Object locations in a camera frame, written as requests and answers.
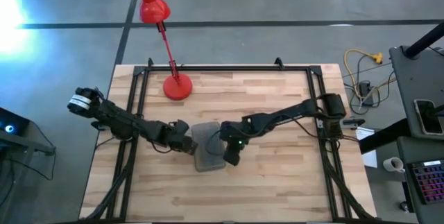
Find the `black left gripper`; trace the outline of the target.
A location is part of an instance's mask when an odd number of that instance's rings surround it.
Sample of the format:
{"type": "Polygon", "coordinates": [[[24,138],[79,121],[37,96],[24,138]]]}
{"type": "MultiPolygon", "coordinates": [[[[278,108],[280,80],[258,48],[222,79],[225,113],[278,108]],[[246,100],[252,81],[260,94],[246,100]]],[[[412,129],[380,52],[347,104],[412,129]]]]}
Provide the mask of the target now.
{"type": "Polygon", "coordinates": [[[198,148],[198,143],[190,136],[186,135],[189,126],[182,120],[173,122],[173,130],[169,135],[169,146],[172,150],[177,152],[185,152],[189,155],[194,155],[198,148]]]}

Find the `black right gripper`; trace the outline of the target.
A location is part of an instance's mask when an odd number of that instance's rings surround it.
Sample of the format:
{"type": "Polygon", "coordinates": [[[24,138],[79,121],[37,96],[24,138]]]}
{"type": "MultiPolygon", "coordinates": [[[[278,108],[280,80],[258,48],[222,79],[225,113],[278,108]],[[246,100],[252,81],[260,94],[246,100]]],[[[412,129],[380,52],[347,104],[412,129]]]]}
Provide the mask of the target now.
{"type": "Polygon", "coordinates": [[[239,153],[245,148],[251,134],[252,127],[247,121],[223,121],[221,123],[220,138],[227,143],[223,159],[228,164],[233,166],[239,164],[239,153]]]}

